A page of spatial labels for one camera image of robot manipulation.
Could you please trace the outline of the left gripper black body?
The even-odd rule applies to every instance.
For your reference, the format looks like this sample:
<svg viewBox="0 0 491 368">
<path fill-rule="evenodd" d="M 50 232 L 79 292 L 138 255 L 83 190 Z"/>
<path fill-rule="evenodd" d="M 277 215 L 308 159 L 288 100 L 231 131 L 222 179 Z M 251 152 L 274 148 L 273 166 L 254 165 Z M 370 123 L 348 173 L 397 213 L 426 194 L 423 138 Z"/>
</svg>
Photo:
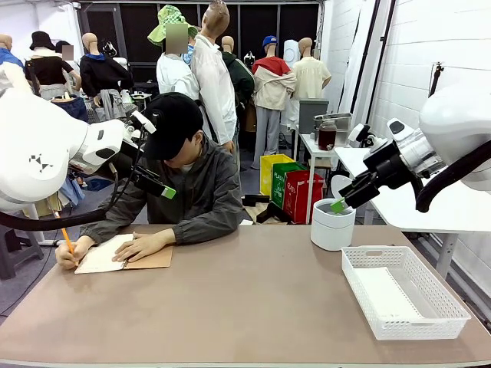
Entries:
<svg viewBox="0 0 491 368">
<path fill-rule="evenodd" d="M 121 144 L 120 152 L 114 158 L 114 167 L 117 170 L 119 179 L 139 179 L 143 176 L 143 148 L 136 143 L 124 140 Z"/>
</svg>

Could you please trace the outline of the person's left hand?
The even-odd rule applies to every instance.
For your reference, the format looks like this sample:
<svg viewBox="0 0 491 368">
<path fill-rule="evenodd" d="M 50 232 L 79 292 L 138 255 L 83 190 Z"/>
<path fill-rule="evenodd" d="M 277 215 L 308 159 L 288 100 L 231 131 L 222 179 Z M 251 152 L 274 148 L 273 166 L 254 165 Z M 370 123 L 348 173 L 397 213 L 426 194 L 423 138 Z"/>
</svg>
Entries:
<svg viewBox="0 0 491 368">
<path fill-rule="evenodd" d="M 171 228 L 154 234 L 133 233 L 131 241 L 124 242 L 114 253 L 112 261 L 135 262 L 148 255 L 157 253 L 167 245 L 176 242 L 176 236 Z"/>
</svg>

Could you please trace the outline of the person's right hand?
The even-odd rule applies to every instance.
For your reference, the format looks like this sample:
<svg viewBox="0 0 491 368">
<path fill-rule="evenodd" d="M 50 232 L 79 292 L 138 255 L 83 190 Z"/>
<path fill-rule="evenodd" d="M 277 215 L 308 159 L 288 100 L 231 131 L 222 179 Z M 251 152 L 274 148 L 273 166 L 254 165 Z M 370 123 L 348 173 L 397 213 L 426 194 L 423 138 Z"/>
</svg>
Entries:
<svg viewBox="0 0 491 368">
<path fill-rule="evenodd" d="M 87 254 L 95 241 L 86 235 L 71 243 L 71 248 L 66 241 L 62 241 L 55 250 L 56 262 L 63 269 L 71 270 L 78 266 L 79 261 Z"/>
</svg>

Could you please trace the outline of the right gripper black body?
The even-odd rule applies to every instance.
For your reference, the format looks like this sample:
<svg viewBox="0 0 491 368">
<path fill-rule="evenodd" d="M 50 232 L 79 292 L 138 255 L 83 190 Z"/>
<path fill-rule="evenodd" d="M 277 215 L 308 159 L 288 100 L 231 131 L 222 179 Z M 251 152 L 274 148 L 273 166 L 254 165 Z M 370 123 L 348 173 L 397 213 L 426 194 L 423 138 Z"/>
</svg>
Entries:
<svg viewBox="0 0 491 368">
<path fill-rule="evenodd" d="M 409 183 L 409 169 L 403 163 L 397 147 L 382 147 L 369 152 L 363 162 L 371 173 L 371 183 L 376 188 L 399 188 Z"/>
</svg>

